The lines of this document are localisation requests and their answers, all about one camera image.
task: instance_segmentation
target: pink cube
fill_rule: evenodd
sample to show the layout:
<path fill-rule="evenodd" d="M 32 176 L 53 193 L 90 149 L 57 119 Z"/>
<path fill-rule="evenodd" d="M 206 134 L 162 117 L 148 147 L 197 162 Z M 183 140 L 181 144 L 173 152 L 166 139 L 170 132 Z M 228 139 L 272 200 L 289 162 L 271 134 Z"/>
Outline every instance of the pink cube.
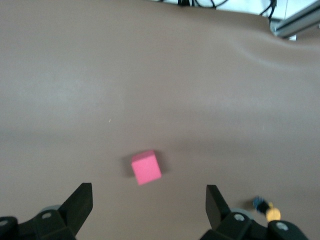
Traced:
<path fill-rule="evenodd" d="M 131 166 L 139 185 L 161 178 L 161 171 L 153 150 L 134 155 Z"/>

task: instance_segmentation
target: black cable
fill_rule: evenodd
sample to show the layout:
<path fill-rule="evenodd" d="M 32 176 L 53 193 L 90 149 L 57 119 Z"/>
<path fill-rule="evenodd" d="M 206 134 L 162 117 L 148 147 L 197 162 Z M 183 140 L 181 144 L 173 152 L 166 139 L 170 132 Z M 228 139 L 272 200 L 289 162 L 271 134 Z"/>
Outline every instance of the black cable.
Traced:
<path fill-rule="evenodd" d="M 277 0 L 273 0 L 273 1 L 271 2 L 271 5 L 272 5 L 272 7 L 271 7 L 271 13 L 270 13 L 270 15 L 269 15 L 269 17 L 268 17 L 269 20 L 271 20 L 272 15 L 274 14 L 274 11 L 275 11 L 276 6 L 277 6 Z"/>
<path fill-rule="evenodd" d="M 221 5 L 225 4 L 226 2 L 228 2 L 229 0 L 224 0 L 223 2 L 219 3 L 218 5 L 216 5 L 215 7 L 220 7 Z"/>
<path fill-rule="evenodd" d="M 177 3 L 178 5 L 180 5 L 180 6 L 190 6 L 190 2 L 189 2 L 189 0 L 178 0 L 178 3 Z"/>
<path fill-rule="evenodd" d="M 271 8 L 271 13 L 270 13 L 270 15 L 269 15 L 269 17 L 268 17 L 269 20 L 271 20 L 272 15 L 274 14 L 275 8 L 276 8 L 275 6 L 272 6 L 272 8 Z"/>
<path fill-rule="evenodd" d="M 200 8 L 203 8 L 203 6 L 201 6 L 201 5 L 198 3 L 197 0 L 194 0 L 194 1 L 195 1 L 196 4 L 198 4 L 198 6 L 199 6 Z"/>
<path fill-rule="evenodd" d="M 271 6 L 272 6 L 272 2 L 270 2 L 269 6 L 268 6 L 265 10 L 263 10 L 263 12 L 260 13 L 260 15 L 262 15 L 262 14 L 264 14 L 266 11 L 268 11 L 269 8 L 271 8 Z"/>
<path fill-rule="evenodd" d="M 212 3 L 212 7 L 215 9 L 217 6 L 215 5 L 214 0 L 210 0 L 210 1 Z"/>

